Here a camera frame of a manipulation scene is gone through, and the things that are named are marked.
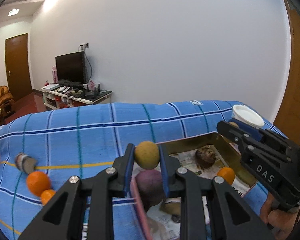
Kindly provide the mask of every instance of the blue plaid bedsheet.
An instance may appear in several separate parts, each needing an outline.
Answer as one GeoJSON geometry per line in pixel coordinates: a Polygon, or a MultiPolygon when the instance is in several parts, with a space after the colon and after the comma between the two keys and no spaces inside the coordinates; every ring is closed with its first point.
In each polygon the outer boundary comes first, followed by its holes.
{"type": "MultiPolygon", "coordinates": [[[[176,103],[103,105],[66,108],[31,114],[0,127],[0,228],[8,239],[12,233],[12,200],[20,171],[15,156],[25,152],[38,161],[58,190],[73,175],[95,176],[122,156],[128,143],[145,140],[164,142],[216,131],[221,120],[229,120],[237,101],[185,101],[176,103]]],[[[265,120],[264,128],[279,130],[265,120]]],[[[267,191],[257,186],[247,201],[259,212],[267,191]]],[[[134,199],[114,199],[115,239],[144,239],[134,210],[134,199]]],[[[41,201],[26,187],[21,176],[14,205],[15,236],[42,208],[41,201]]]]}

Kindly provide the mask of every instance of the black tv screen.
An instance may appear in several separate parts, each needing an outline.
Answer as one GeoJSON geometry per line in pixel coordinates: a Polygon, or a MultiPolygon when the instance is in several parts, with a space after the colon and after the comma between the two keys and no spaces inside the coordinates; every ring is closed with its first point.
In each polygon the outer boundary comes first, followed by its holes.
{"type": "Polygon", "coordinates": [[[58,81],[60,83],[86,82],[86,67],[84,51],[70,53],[56,57],[58,81]]]}

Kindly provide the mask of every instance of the ceiling light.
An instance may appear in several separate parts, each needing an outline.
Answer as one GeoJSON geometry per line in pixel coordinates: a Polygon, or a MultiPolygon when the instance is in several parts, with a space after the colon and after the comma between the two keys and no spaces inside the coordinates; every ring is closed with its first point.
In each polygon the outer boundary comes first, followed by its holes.
{"type": "Polygon", "coordinates": [[[12,9],[12,11],[9,12],[8,16],[16,15],[18,14],[20,9],[12,9]]]}

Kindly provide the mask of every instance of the red floor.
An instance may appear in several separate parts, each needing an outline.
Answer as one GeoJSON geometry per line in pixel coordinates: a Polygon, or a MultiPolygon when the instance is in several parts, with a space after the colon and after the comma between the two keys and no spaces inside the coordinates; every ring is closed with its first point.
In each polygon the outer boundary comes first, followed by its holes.
{"type": "Polygon", "coordinates": [[[46,111],[46,106],[43,104],[42,96],[34,92],[18,100],[14,106],[16,112],[5,119],[6,124],[27,114],[46,111]]]}

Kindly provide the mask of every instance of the brown wooden door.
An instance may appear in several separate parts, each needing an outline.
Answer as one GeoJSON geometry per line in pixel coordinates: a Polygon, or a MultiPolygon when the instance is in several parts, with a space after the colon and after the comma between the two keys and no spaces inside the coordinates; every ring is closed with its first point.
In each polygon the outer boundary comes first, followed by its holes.
{"type": "Polygon", "coordinates": [[[286,91],[274,124],[300,145],[300,16],[289,10],[292,29],[292,57],[286,91]]]}
{"type": "Polygon", "coordinates": [[[5,58],[9,90],[17,101],[32,93],[28,64],[28,33],[6,39],[5,58]]]}

